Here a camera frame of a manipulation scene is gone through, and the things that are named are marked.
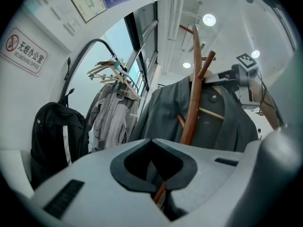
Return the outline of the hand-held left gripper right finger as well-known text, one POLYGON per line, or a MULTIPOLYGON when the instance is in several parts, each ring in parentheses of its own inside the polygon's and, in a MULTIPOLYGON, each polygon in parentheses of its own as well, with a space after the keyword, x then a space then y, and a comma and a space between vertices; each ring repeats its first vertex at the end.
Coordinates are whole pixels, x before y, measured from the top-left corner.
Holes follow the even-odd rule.
POLYGON ((165 214, 231 214, 251 175, 251 145, 243 153, 184 146, 154 139, 160 152, 177 161, 166 181, 165 214))

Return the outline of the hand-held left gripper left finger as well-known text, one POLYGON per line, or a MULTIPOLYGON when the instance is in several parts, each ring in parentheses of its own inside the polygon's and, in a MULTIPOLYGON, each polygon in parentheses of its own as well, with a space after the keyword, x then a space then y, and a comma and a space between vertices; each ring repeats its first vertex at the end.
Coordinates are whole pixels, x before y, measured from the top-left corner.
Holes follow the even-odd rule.
POLYGON ((116 156, 144 142, 137 140, 78 159, 43 182, 35 190, 33 202, 44 208, 70 180, 78 180, 84 185, 64 212, 62 222, 73 227, 167 226, 169 219, 150 194, 125 189, 110 172, 116 156))

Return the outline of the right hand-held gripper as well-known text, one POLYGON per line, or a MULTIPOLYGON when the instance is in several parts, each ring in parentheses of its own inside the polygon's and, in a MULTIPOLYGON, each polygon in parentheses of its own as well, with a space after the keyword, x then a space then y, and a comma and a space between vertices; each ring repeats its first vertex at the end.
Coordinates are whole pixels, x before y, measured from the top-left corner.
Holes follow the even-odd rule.
POLYGON ((231 70, 213 74, 203 79, 204 83, 224 83, 227 80, 237 80, 238 88, 236 96, 244 110, 254 110, 259 107, 258 102, 253 101, 250 90, 250 79, 254 79, 258 73, 256 61, 247 53, 236 57, 239 64, 232 65, 231 70))

